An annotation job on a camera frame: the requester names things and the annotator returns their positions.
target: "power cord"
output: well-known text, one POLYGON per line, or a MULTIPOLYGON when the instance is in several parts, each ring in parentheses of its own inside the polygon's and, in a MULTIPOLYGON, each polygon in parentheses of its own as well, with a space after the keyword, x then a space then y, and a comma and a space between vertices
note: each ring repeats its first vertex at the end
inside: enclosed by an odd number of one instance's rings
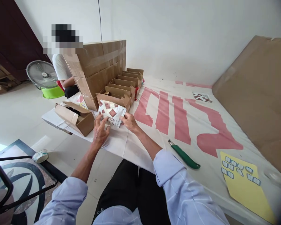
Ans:
POLYGON ((100 32, 101 32, 101 41, 102 41, 102 24, 101 24, 101 13, 100 13, 100 3, 98 0, 98 6, 99 6, 99 16, 100 16, 100 32))

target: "black pants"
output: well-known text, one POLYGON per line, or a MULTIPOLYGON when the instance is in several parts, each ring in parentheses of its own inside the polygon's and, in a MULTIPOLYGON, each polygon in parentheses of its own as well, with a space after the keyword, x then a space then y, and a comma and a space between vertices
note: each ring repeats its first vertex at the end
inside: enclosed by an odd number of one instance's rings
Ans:
POLYGON ((79 91, 78 89, 78 86, 77 85, 74 85, 74 86, 71 86, 71 87, 67 87, 65 89, 65 96, 67 98, 70 98, 72 97, 74 94, 76 94, 77 92, 79 91))
POLYGON ((95 218, 111 206, 125 206, 132 212, 138 208, 140 220, 147 224, 171 224, 163 188, 155 175, 123 159, 106 188, 96 208, 95 218))

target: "red stool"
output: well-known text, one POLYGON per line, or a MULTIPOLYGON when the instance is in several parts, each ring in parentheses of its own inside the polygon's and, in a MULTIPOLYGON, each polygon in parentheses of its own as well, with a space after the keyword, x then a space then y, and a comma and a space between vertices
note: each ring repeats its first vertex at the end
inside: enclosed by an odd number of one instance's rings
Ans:
POLYGON ((65 90, 62 87, 62 84, 60 83, 60 81, 56 81, 57 85, 63 90, 63 92, 65 92, 65 90))

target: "tiled floor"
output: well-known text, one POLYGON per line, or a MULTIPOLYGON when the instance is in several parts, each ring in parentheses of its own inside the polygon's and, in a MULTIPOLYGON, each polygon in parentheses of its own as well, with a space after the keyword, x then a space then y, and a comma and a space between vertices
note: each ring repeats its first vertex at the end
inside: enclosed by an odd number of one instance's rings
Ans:
MULTIPOLYGON (((64 100, 65 97, 43 98, 42 92, 31 83, 0 95, 0 151, 21 139, 35 151, 47 149, 49 162, 70 176, 90 143, 50 126, 41 118, 55 103, 64 100)), ((88 196, 77 214, 77 224, 90 224, 98 199, 120 162, 119 156, 103 149, 99 151, 87 182, 88 196)))

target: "table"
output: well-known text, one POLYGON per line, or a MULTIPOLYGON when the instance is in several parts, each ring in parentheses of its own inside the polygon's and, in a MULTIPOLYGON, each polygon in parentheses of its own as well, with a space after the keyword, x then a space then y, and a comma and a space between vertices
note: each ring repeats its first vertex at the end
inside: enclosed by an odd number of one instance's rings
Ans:
MULTIPOLYGON (((213 96, 210 87, 148 77, 145 80, 130 113, 134 114, 139 126, 162 148, 173 152, 179 159, 168 144, 170 139, 201 165, 199 170, 186 167, 224 213, 243 224, 269 224, 230 197, 221 173, 220 151, 258 167, 263 191, 274 214, 279 216, 281 186, 275 185, 264 175, 266 170, 279 173, 278 170, 261 155, 213 96), (213 102, 195 100, 192 92, 208 94, 213 102)), ((69 100, 83 106, 80 93, 69 100)), ((67 126, 55 114, 54 109, 45 113, 42 118, 58 129, 72 132, 92 142, 93 132, 87 137, 82 136, 67 126)), ((110 137, 102 148, 154 173, 149 154, 138 138, 124 126, 112 127, 110 137)))

